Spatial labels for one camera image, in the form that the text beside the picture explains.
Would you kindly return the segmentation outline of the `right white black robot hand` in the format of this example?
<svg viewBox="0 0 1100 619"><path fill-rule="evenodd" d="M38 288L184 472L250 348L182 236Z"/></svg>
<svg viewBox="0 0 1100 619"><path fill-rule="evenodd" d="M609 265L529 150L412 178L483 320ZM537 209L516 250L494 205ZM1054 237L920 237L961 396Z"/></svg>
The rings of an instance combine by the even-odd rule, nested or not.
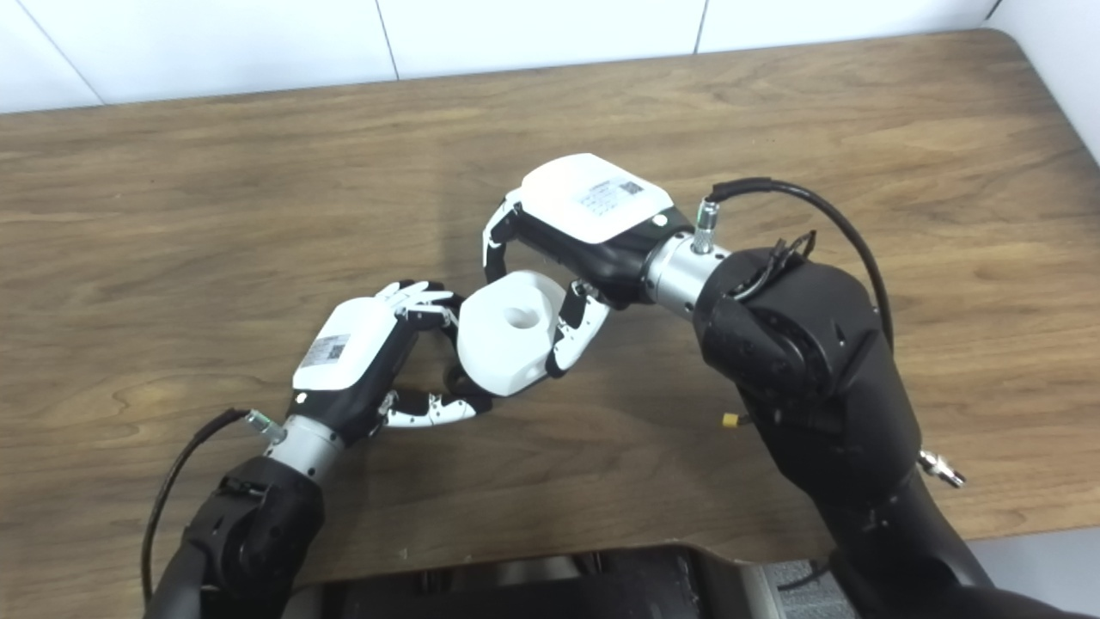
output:
<svg viewBox="0 0 1100 619"><path fill-rule="evenodd" d="M613 310L657 302L657 254L693 232L688 215L651 181L592 153L547 162L505 195L482 232L485 279L505 277L520 242L572 274L553 320L543 368L562 377Z"/></svg>

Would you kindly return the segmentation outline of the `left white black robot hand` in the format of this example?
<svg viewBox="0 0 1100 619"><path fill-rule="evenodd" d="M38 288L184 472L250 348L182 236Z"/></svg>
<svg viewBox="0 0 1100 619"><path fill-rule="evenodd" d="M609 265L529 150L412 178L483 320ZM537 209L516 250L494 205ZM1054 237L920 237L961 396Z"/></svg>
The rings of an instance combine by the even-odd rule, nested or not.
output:
<svg viewBox="0 0 1100 619"><path fill-rule="evenodd" d="M462 302L439 281L400 279L338 303L292 373L286 419L314 420L351 446L385 425L446 425L488 413L492 395L483 390L396 384L421 334L438 332L457 344Z"/></svg>

